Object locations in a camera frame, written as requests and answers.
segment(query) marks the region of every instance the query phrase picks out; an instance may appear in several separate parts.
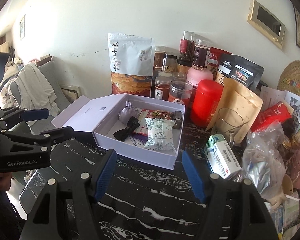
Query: green and white box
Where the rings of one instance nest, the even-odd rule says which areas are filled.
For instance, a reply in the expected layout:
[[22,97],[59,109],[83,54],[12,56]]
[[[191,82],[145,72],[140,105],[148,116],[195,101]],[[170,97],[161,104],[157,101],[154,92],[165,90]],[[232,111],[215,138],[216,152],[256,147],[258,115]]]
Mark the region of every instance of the green and white box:
[[210,135],[204,152],[212,171],[224,179],[241,169],[237,158],[222,134]]

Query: red canister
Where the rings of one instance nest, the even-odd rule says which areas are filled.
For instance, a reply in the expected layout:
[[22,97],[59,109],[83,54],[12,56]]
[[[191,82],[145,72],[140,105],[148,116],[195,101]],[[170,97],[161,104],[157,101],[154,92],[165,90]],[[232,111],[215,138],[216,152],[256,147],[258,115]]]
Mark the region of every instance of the red canister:
[[219,104],[223,86],[212,80],[201,80],[195,94],[190,118],[195,125],[207,127]]

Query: woven fan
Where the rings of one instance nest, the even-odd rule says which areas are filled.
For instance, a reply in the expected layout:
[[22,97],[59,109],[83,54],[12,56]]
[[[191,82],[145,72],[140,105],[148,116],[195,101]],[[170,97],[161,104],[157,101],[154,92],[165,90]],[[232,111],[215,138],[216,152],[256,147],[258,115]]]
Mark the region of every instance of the woven fan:
[[300,96],[300,60],[292,61],[282,72],[278,90],[287,90]]

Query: white gift box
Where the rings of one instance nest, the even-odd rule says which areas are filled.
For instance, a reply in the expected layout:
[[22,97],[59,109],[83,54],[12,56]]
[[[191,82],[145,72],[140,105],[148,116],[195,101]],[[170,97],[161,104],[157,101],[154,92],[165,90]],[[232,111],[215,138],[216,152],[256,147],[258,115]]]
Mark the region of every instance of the white gift box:
[[[182,125],[179,130],[172,129],[175,153],[147,150],[141,143],[136,143],[128,137],[124,142],[118,141],[113,134],[126,125],[118,119],[119,113],[126,107],[126,101],[135,108],[149,110],[181,111]],[[120,94],[101,98],[88,99],[79,97],[63,110],[51,123],[57,127],[71,126],[75,131],[92,132],[97,145],[103,149],[114,149],[117,154],[173,170],[178,156],[185,106],[142,96]]]

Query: gray armchair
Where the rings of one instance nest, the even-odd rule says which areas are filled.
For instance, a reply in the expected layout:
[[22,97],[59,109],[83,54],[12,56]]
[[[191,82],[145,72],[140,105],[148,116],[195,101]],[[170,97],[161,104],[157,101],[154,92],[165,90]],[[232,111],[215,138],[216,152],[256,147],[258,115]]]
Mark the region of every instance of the gray armchair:
[[[55,78],[55,64],[54,64],[54,61],[49,61],[48,63],[46,63],[42,66],[39,66],[38,69],[45,76],[45,78],[48,80],[51,87],[53,88],[54,93],[57,96],[57,98],[55,100],[55,103],[60,108],[60,111],[63,111],[64,109],[66,109],[67,106],[70,105],[70,102],[68,101],[68,99],[66,99],[65,95],[63,94],[63,92],[62,92],[62,90],[61,90],[61,88],[58,84],[58,81]],[[14,96],[14,98],[16,99],[18,104],[20,105],[21,95],[19,93],[18,86],[15,82],[12,82],[10,84],[10,90],[11,90],[12,95]],[[53,118],[54,117],[52,115],[49,115],[49,117],[47,119],[38,120],[37,122],[35,122],[30,127],[31,133],[38,135],[42,131],[55,129],[56,127],[51,123]],[[23,121],[22,123],[20,123],[19,127],[14,127],[13,130],[21,130],[21,127],[23,127],[22,129],[24,130],[25,129],[25,127],[24,127],[25,124],[24,123],[25,122]]]

